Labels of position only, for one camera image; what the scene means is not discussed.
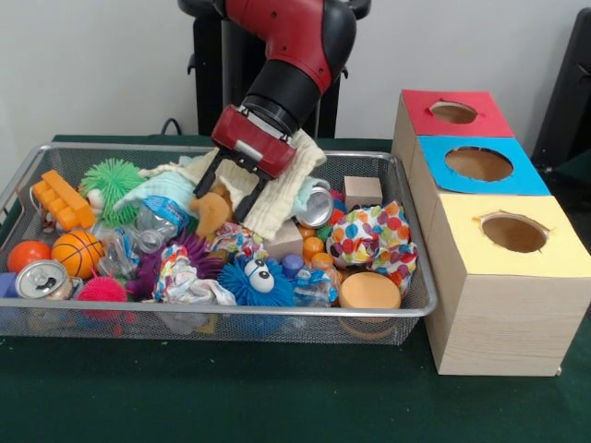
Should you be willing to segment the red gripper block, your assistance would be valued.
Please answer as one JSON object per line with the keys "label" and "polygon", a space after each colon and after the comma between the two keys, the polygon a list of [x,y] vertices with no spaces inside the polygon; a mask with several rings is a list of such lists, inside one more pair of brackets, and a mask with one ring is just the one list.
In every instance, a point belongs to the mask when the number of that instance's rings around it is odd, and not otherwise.
{"label": "red gripper block", "polygon": [[218,152],[194,189],[196,198],[210,192],[216,171],[229,160],[251,174],[235,183],[234,218],[243,222],[265,186],[281,175],[296,155],[291,137],[271,126],[248,108],[227,106],[211,134]]}

